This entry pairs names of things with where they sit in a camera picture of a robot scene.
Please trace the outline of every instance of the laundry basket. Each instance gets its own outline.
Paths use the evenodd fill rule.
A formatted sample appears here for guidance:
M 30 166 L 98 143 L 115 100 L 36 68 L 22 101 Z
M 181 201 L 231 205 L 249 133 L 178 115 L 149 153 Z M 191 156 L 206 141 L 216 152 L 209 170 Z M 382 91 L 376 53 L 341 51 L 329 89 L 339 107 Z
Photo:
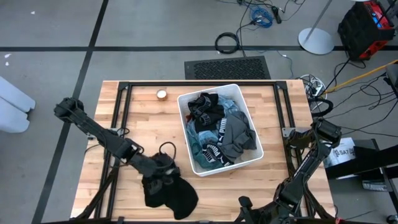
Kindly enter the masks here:
M 190 156 L 192 171 L 196 175 L 199 175 L 200 177 L 204 177 L 204 176 L 208 176 L 211 174 L 217 174 L 219 172 L 236 169 L 238 167 L 243 167 L 243 166 L 253 163 L 256 160 L 262 159 L 262 157 L 264 156 L 264 151 L 262 150 L 262 146 L 261 146 L 261 143 L 259 140 L 259 136 L 257 135 L 257 131 L 256 131 L 256 146 L 257 146 L 256 148 L 257 149 L 256 150 L 250 150 L 250 149 L 244 150 L 242 156 L 240 158 L 238 158 L 234 162 L 235 164 L 233 164 L 233 165 L 222 167 L 219 169 L 206 170 L 206 169 L 203 169 L 193 159 L 192 151 L 190 149 L 190 143 L 187 138 L 187 132 L 186 132 L 186 126 L 187 126 L 186 115 L 190 114 L 190 110 L 188 109 L 188 102 L 197 99 L 200 96 L 200 93 L 217 93 L 221 96 L 224 96 L 226 98 L 229 98 L 229 99 L 235 101 L 236 106 L 248 117 L 250 128 L 252 130 L 256 131 L 256 129 L 254 128 L 254 125 L 253 125 L 253 121 L 250 117 L 248 107 L 246 106 L 246 103 L 244 102 L 241 89 L 236 84 L 219 86 L 216 88 L 210 88 L 207 90 L 196 91 L 193 93 L 187 93 L 184 95 L 180 95 L 178 97 L 177 102 L 178 102 L 178 108 L 180 110 L 181 124 L 182 124 L 182 128 L 184 130 L 185 140 L 187 142 L 187 148 L 188 148 L 188 153 Z

